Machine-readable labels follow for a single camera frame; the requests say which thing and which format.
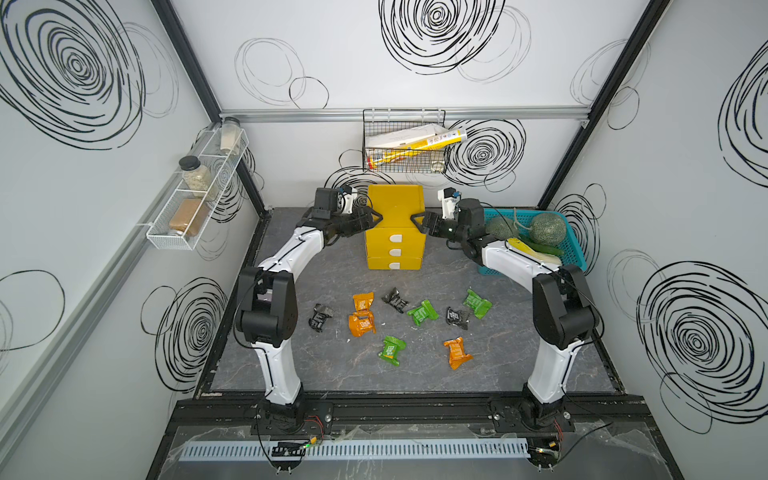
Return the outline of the yellow drawer cabinet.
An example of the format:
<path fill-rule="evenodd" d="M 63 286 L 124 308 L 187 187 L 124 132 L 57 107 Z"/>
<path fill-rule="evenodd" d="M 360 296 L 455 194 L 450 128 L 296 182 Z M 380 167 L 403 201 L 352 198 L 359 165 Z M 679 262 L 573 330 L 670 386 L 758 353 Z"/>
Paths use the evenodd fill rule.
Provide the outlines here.
<path fill-rule="evenodd" d="M 426 245 L 411 216 L 425 212 L 420 185 L 376 184 L 368 187 L 372 207 L 382 221 L 365 232 L 369 270 L 420 270 Z"/>

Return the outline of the black cookie packet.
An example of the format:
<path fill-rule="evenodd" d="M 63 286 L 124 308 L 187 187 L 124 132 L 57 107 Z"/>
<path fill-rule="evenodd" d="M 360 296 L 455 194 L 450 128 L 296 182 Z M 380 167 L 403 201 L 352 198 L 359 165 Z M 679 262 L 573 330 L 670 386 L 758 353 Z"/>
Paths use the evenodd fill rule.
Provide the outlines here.
<path fill-rule="evenodd" d="M 450 326 L 467 330 L 470 323 L 470 313 L 463 309 L 448 307 L 445 313 L 445 321 Z"/>
<path fill-rule="evenodd" d="M 393 307 L 400 314 L 404 314 L 409 305 L 409 301 L 402 297 L 399 289 L 396 287 L 393 287 L 386 294 L 384 294 L 382 301 Z"/>
<path fill-rule="evenodd" d="M 313 314 L 308 319 L 309 327 L 318 333 L 323 332 L 325 323 L 334 316 L 334 311 L 327 305 L 317 303 L 313 307 Z"/>

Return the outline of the green cookie packet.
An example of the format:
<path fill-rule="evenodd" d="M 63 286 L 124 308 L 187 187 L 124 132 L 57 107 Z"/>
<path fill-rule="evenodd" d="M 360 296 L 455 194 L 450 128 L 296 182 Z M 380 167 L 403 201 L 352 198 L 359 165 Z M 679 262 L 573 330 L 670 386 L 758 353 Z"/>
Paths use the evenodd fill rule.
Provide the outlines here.
<path fill-rule="evenodd" d="M 471 309 L 477 319 L 483 319 L 493 307 L 490 300 L 481 297 L 472 289 L 467 290 L 467 296 L 462 304 Z"/>
<path fill-rule="evenodd" d="M 396 367 L 400 366 L 398 355 L 401 351 L 407 348 L 407 343 L 394 336 L 385 336 L 383 339 L 383 347 L 379 352 L 378 357 L 391 365 Z"/>
<path fill-rule="evenodd" d="M 426 320 L 437 320 L 439 314 L 430 300 L 423 300 L 418 306 L 406 312 L 406 315 L 412 320 L 415 326 L 420 326 Z"/>

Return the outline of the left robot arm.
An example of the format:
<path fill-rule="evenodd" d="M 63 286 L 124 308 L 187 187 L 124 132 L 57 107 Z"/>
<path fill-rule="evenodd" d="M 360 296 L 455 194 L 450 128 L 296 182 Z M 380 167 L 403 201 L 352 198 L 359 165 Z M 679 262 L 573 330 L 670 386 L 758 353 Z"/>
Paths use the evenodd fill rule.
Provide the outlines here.
<path fill-rule="evenodd" d="M 283 246 L 238 276 L 233 327 L 259 359 L 267 407 L 284 416 L 300 408 L 302 382 L 291 337 L 299 320 L 296 280 L 324 248 L 383 220 L 368 194 L 353 187 L 319 188 L 314 204 Z"/>

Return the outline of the yellow white package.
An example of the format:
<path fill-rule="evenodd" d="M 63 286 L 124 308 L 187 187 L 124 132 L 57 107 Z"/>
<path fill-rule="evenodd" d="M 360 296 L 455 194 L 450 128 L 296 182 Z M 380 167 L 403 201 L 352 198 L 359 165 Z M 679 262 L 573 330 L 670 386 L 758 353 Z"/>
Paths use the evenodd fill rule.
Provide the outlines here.
<path fill-rule="evenodd" d="M 371 169 L 378 169 L 398 161 L 426 157 L 426 152 L 442 151 L 467 138 L 465 129 L 448 130 L 436 123 L 367 136 L 365 163 Z"/>

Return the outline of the orange cookie packet upper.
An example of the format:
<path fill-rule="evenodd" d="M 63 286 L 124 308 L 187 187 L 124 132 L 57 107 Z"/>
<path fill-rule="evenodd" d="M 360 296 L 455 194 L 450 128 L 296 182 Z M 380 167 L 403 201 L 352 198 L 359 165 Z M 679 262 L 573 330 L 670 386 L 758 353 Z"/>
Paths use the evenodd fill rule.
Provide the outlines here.
<path fill-rule="evenodd" d="M 375 300 L 373 292 L 356 294 L 353 296 L 354 309 L 356 312 L 369 311 Z"/>

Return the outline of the left green melon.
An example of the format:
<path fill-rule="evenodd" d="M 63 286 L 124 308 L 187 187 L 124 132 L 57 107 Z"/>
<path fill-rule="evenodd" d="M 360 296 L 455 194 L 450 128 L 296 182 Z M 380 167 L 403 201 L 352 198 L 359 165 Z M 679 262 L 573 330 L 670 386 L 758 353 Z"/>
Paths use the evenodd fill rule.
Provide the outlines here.
<path fill-rule="evenodd" d="M 485 230 L 488 235 L 501 241 L 518 238 L 520 235 L 515 221 L 501 215 L 487 219 L 485 222 Z"/>

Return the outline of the orange cookie packet large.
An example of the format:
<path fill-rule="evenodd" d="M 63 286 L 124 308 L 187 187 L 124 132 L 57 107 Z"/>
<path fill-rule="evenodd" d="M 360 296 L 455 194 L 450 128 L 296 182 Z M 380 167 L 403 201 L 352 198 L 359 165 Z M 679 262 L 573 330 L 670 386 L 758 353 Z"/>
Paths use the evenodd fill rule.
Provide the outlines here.
<path fill-rule="evenodd" d="M 348 327 L 350 333 L 356 338 L 369 332 L 375 333 L 375 317 L 369 310 L 357 311 L 348 316 Z"/>

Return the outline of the teal plastic basket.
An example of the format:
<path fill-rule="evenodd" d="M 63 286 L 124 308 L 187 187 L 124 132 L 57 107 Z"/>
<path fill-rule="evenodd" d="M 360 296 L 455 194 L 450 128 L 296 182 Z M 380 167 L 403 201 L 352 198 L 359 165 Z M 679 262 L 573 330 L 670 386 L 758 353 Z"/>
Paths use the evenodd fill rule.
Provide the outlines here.
<path fill-rule="evenodd" d="M 508 218 L 509 222 L 517 219 L 518 222 L 525 227 L 529 227 L 533 218 L 539 214 L 542 214 L 542 211 L 513 208 L 501 208 L 499 210 L 492 208 L 484 209 L 484 217 L 486 221 L 502 215 Z M 563 214 L 554 212 L 554 215 L 561 218 L 566 224 L 566 236 L 564 240 L 557 245 L 557 248 L 563 251 L 563 254 L 560 255 L 559 258 L 564 264 L 574 264 L 586 273 L 588 268 L 587 261 L 571 225 L 567 222 L 566 217 Z"/>

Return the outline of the green cucumber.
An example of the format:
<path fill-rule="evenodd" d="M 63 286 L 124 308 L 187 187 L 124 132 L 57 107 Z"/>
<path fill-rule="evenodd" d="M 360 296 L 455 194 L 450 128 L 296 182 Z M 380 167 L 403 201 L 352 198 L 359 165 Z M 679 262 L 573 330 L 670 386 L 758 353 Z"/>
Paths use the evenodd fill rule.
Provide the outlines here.
<path fill-rule="evenodd" d="M 563 250 L 557 248 L 556 246 L 549 246 L 549 245 L 544 245 L 544 244 L 534 242 L 531 238 L 525 235 L 520 235 L 520 240 L 523 243 L 525 243 L 528 247 L 530 247 L 531 249 L 539 253 L 557 256 L 557 257 L 563 257 L 565 254 Z"/>

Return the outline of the right green melon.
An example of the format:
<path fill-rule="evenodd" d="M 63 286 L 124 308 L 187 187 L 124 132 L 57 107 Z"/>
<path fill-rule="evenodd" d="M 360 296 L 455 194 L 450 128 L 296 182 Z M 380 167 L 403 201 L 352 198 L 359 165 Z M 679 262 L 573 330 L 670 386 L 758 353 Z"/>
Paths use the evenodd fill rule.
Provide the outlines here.
<path fill-rule="evenodd" d="M 542 212 L 532 218 L 530 238 L 537 244 L 558 246 L 567 237 L 567 223 L 557 213 Z"/>

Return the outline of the orange cookie packet right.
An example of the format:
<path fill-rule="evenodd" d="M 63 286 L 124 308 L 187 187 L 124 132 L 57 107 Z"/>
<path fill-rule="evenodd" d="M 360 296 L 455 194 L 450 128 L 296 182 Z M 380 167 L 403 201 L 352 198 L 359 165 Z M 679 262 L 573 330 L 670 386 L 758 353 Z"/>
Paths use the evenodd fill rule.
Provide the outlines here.
<path fill-rule="evenodd" d="M 443 346 L 448 349 L 448 361 L 449 366 L 453 370 L 457 370 L 460 366 L 466 362 L 473 360 L 474 357 L 468 354 L 465 350 L 465 342 L 463 337 L 457 337 L 455 339 L 446 340 L 443 342 Z"/>

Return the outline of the clear jar far shelf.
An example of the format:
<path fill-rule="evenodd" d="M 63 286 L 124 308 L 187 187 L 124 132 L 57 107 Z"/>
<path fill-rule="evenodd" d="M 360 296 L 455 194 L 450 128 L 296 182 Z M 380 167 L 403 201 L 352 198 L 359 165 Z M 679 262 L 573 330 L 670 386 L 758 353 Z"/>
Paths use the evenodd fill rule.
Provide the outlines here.
<path fill-rule="evenodd" d="M 240 151 L 241 122 L 235 117 L 222 119 L 220 128 L 220 150 L 227 154 Z"/>

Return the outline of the black lid spice jar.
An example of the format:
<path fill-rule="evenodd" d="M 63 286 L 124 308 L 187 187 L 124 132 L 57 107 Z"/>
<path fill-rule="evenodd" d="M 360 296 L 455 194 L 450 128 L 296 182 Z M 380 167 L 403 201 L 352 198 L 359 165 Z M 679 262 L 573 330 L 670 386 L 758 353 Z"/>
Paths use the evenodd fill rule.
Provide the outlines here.
<path fill-rule="evenodd" d="M 187 155 L 179 160 L 182 177 L 187 189 L 195 198 L 211 201 L 218 194 L 214 176 L 197 156 Z"/>

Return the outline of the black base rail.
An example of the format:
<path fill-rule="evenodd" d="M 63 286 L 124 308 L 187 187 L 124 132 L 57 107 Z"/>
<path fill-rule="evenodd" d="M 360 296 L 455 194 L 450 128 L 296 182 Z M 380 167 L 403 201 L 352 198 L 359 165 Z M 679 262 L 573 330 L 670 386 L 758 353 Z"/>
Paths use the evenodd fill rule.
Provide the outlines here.
<path fill-rule="evenodd" d="M 306 393 L 297 407 L 269 407 L 259 395 L 208 396 L 179 401 L 165 428 L 240 427 L 279 437 L 338 437 L 356 427 L 466 425 L 493 434 L 547 436 L 570 433 L 587 421 L 619 423 L 651 416 L 636 395 L 569 394 L 543 417 L 519 392 L 459 394 Z"/>

